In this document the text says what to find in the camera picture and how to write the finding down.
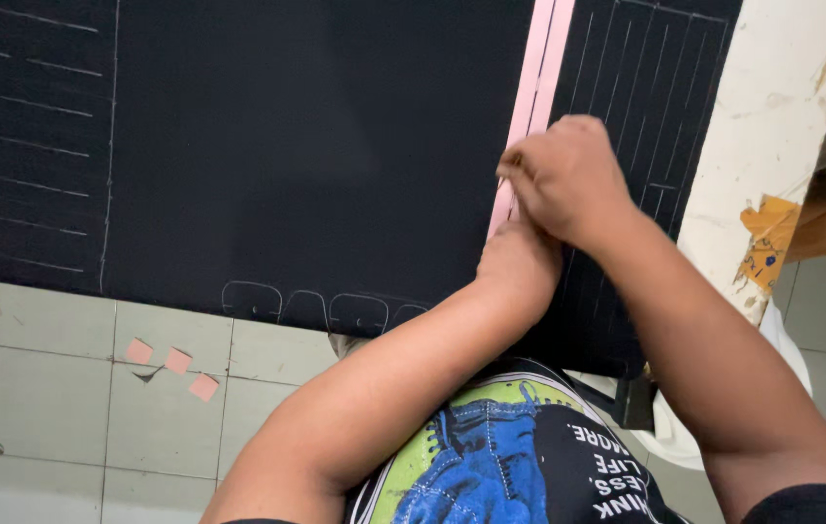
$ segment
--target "orange tape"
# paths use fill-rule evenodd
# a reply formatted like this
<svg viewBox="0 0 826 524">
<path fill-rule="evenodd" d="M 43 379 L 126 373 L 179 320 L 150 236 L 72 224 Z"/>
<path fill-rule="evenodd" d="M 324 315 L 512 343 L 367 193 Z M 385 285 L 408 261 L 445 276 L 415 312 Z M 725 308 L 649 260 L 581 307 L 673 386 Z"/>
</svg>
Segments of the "orange tape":
<svg viewBox="0 0 826 524">
<path fill-rule="evenodd" d="M 740 273 L 762 289 L 772 292 L 792 243 L 802 206 L 777 196 L 763 195 L 758 211 L 746 208 L 740 220 L 753 234 Z"/>
</svg>

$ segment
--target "left hand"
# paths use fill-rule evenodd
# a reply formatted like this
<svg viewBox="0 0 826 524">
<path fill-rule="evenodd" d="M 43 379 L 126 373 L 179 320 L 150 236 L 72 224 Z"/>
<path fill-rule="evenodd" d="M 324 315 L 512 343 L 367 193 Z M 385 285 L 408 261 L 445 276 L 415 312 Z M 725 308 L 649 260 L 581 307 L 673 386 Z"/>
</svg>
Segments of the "left hand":
<svg viewBox="0 0 826 524">
<path fill-rule="evenodd" d="M 559 242 L 521 219 L 503 224 L 488 240 L 475 282 L 535 324 L 549 309 L 561 273 Z"/>
</svg>

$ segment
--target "pink paper square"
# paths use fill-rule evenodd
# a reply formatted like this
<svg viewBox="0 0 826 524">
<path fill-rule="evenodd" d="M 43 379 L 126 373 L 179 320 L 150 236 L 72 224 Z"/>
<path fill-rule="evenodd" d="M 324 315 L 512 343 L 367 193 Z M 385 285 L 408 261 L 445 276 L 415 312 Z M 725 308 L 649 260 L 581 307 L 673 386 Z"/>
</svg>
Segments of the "pink paper square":
<svg viewBox="0 0 826 524">
<path fill-rule="evenodd" d="M 170 369 L 177 375 L 183 375 L 186 373 L 186 369 L 189 367 L 190 362 L 193 362 L 193 357 L 183 351 L 171 347 L 171 352 L 167 353 L 167 362 L 164 363 L 164 367 Z"/>
<path fill-rule="evenodd" d="M 213 398 L 213 393 L 218 389 L 219 383 L 212 377 L 205 373 L 200 373 L 196 380 L 193 380 L 193 385 L 189 387 L 189 392 L 201 398 L 204 402 L 209 402 Z"/>
<path fill-rule="evenodd" d="M 154 354 L 154 350 L 138 339 L 132 340 L 132 343 L 128 345 L 128 349 L 125 350 L 125 358 L 134 363 L 148 363 L 152 354 Z"/>
</svg>

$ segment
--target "blue jeans graphic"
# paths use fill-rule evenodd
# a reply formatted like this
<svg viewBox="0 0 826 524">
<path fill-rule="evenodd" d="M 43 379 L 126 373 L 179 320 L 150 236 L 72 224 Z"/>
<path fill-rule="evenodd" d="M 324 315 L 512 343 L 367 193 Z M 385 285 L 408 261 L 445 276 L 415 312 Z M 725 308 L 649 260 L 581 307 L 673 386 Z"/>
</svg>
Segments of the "blue jeans graphic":
<svg viewBox="0 0 826 524">
<path fill-rule="evenodd" d="M 525 402 L 476 400 L 433 418 L 441 451 L 400 501 L 395 524 L 547 522 L 527 385 L 519 385 Z"/>
</svg>

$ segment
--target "pink paper strip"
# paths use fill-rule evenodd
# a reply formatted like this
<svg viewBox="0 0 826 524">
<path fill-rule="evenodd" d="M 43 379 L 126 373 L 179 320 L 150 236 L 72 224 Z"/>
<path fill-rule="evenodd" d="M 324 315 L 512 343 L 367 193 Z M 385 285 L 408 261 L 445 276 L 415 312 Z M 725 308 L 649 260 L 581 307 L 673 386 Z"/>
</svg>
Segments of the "pink paper strip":
<svg viewBox="0 0 826 524">
<path fill-rule="evenodd" d="M 154 350 L 148 344 L 134 339 L 128 345 L 128 349 L 125 350 L 125 359 L 134 363 L 148 363 L 152 354 L 154 354 Z"/>
<path fill-rule="evenodd" d="M 197 375 L 196 380 L 193 380 L 193 384 L 190 385 L 189 392 L 195 394 L 204 402 L 209 402 L 209 399 L 213 398 L 213 394 L 218 387 L 219 383 L 216 382 L 214 378 L 205 373 L 200 373 Z"/>
<path fill-rule="evenodd" d="M 507 147 L 529 133 L 545 131 L 548 126 L 574 7 L 575 0 L 537 0 L 533 7 Z M 518 216 L 513 188 L 504 181 L 494 198 L 488 238 L 494 236 L 501 224 Z"/>
<path fill-rule="evenodd" d="M 177 375 L 183 375 L 186 373 L 186 369 L 189 367 L 189 363 L 191 362 L 193 362 L 193 357 L 183 351 L 171 347 L 171 351 L 167 353 L 167 362 L 164 363 L 164 367 L 170 369 Z"/>
</svg>

